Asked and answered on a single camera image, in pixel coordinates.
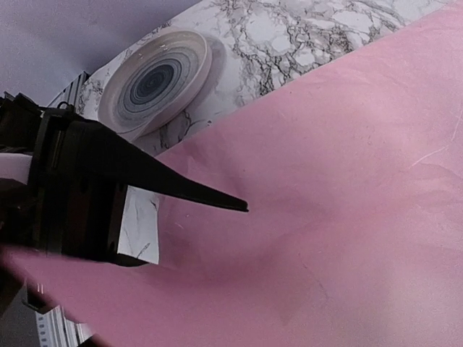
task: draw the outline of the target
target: white plate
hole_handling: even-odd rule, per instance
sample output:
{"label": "white plate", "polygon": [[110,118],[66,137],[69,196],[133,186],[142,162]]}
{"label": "white plate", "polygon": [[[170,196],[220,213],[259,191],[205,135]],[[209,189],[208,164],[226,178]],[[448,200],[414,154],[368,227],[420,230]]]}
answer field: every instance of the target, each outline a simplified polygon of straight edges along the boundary
{"label": "white plate", "polygon": [[200,92],[211,68],[206,39],[165,30],[134,52],[106,85],[98,120],[129,141],[171,121]]}

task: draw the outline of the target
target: pink fabric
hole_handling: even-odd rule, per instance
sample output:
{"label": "pink fabric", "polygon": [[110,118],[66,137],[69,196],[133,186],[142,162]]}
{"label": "pink fabric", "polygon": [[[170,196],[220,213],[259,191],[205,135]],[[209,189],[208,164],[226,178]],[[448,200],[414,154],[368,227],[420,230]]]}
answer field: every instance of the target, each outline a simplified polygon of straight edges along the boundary
{"label": "pink fabric", "polygon": [[245,198],[167,198],[161,265],[10,250],[113,347],[461,346],[463,2],[161,156]]}

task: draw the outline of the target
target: marble countertop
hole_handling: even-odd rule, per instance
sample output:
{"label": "marble countertop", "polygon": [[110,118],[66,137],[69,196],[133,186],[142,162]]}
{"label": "marble countertop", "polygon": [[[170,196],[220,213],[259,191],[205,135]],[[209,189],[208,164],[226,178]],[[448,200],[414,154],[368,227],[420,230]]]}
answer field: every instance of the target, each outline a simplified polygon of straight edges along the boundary
{"label": "marble countertop", "polygon": [[[300,75],[393,33],[451,0],[204,0],[166,23],[204,34],[213,65],[199,96],[135,144],[157,155]],[[157,28],[85,83],[77,110],[97,119],[103,89]],[[156,194],[129,188],[119,251],[158,261]]]}

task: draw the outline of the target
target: gray marble vein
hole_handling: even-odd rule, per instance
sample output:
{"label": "gray marble vein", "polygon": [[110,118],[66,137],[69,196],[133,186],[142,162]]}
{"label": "gray marble vein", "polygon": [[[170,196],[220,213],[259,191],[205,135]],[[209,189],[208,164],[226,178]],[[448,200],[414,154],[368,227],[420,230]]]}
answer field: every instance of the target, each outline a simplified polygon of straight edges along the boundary
{"label": "gray marble vein", "polygon": [[[208,39],[213,65],[204,88],[176,118],[135,144],[157,155],[249,102],[313,69],[389,35],[451,0],[205,0],[164,27]],[[116,69],[162,33],[155,29],[100,68],[82,89],[78,111],[98,119]],[[155,194],[131,188],[119,250],[156,262]]]}

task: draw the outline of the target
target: white backdrop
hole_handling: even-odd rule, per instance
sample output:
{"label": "white backdrop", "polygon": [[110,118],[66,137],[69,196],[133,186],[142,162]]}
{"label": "white backdrop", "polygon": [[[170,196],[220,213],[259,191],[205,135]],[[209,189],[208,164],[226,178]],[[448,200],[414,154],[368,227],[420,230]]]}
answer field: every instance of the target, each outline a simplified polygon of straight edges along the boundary
{"label": "white backdrop", "polygon": [[4,0],[0,93],[46,105],[82,70],[92,73],[199,0]]}

